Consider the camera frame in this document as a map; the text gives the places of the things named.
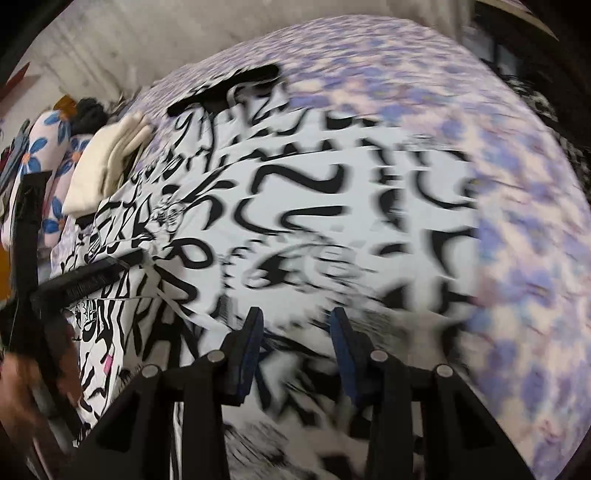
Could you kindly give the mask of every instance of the metal pin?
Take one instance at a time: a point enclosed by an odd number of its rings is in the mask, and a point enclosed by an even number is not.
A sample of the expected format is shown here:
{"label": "metal pin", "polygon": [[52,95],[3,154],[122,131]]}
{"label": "metal pin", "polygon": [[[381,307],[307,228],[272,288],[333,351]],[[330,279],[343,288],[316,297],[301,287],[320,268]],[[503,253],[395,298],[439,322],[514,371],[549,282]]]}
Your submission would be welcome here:
{"label": "metal pin", "polygon": [[146,365],[142,369],[142,375],[145,378],[151,378],[151,377],[154,377],[155,375],[158,375],[159,370],[160,369],[156,365]]}
{"label": "metal pin", "polygon": [[449,365],[439,365],[435,371],[437,375],[444,378],[449,378],[453,375],[453,370]]}
{"label": "metal pin", "polygon": [[212,350],[207,354],[207,360],[209,360],[213,364],[221,362],[222,360],[224,360],[224,358],[226,358],[226,355],[224,355],[224,353],[221,350]]}
{"label": "metal pin", "polygon": [[386,352],[384,352],[383,350],[374,350],[373,352],[371,352],[369,354],[369,357],[374,362],[381,364],[388,359],[388,354]]}

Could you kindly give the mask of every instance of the purple floral fabric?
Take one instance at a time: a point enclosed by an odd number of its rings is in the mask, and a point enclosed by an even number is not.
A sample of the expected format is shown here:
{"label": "purple floral fabric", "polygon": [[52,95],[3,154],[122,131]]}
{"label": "purple floral fabric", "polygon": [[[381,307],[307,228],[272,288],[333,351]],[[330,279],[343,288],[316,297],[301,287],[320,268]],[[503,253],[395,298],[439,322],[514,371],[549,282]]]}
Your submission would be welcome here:
{"label": "purple floral fabric", "polygon": [[[230,70],[277,63],[296,107],[385,119],[466,152],[479,192],[477,309],[460,337],[476,388],[538,479],[554,479],[591,424],[591,213],[562,150],[519,97],[466,49],[408,20],[312,21],[186,65],[130,111],[165,108]],[[54,273],[77,234],[68,222]]]}

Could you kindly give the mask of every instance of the orange object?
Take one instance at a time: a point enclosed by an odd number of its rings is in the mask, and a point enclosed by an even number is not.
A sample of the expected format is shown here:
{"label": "orange object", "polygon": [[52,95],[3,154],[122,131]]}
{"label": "orange object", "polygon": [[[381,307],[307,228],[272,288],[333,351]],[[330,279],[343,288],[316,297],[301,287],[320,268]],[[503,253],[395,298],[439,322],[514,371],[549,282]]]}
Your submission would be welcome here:
{"label": "orange object", "polygon": [[0,248],[0,300],[6,300],[11,295],[10,288],[10,255]]}
{"label": "orange object", "polygon": [[76,114],[76,101],[70,95],[64,95],[53,106],[54,110],[61,110],[68,118]]}

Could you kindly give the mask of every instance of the pink marker mark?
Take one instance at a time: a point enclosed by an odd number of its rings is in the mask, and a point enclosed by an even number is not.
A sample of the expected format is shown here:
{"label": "pink marker mark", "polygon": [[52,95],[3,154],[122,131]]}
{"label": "pink marker mark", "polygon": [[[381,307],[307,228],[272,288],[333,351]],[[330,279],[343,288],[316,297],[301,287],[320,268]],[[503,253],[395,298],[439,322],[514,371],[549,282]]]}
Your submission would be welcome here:
{"label": "pink marker mark", "polygon": [[111,371],[111,365],[113,365],[113,355],[107,355],[107,360],[105,360],[105,366],[103,367],[105,375],[108,375]]}

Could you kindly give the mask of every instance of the cream folded cloth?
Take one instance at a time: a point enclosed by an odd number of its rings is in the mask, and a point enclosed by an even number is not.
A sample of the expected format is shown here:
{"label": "cream folded cloth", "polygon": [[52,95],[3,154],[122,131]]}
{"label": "cream folded cloth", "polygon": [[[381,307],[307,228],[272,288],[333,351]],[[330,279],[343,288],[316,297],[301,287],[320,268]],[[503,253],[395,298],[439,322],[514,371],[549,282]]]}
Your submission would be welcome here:
{"label": "cream folded cloth", "polygon": [[141,112],[101,128],[84,150],[72,175],[62,212],[74,218],[97,211],[101,200],[117,189],[124,158],[150,136],[152,127]]}

